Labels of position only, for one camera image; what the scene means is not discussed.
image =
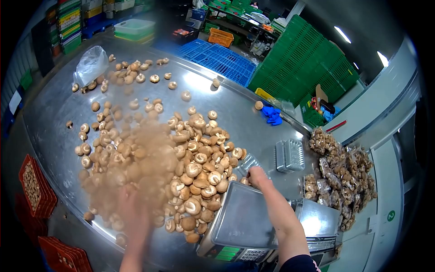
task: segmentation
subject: green number sign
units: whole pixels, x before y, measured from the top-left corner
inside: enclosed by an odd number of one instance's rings
[[[388,213],[388,215],[387,215],[387,220],[388,220],[388,222],[391,222],[393,219],[394,219],[394,216],[396,215],[396,212],[395,211],[391,211],[391,212],[389,212]]]

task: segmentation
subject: motion-blurred hand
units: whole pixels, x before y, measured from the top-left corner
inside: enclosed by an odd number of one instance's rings
[[[265,182],[270,181],[269,178],[266,176],[266,173],[264,172],[263,168],[260,166],[253,166],[249,168],[248,174],[246,175],[249,182],[257,188],[261,189],[262,184]]]
[[[151,229],[150,216],[148,208],[139,201],[138,192],[133,186],[125,185],[120,188],[118,209],[128,240],[145,242]]]

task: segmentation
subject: forearm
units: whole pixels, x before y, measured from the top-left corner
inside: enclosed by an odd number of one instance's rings
[[[264,180],[259,186],[266,200],[269,219],[278,238],[280,263],[296,255],[310,255],[304,228],[293,208],[273,186],[271,180]]]
[[[142,272],[142,263],[145,256],[145,242],[129,241],[122,259],[120,272]]]

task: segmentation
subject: dark sleeve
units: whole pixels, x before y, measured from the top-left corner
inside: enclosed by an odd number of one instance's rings
[[[318,271],[310,255],[298,255],[288,259],[279,272],[316,272]]]

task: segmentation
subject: scale weighing pan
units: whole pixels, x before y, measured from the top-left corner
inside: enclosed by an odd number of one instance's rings
[[[211,241],[237,248],[277,249],[275,230],[269,221],[266,200],[261,191],[231,181],[225,201],[215,219]]]

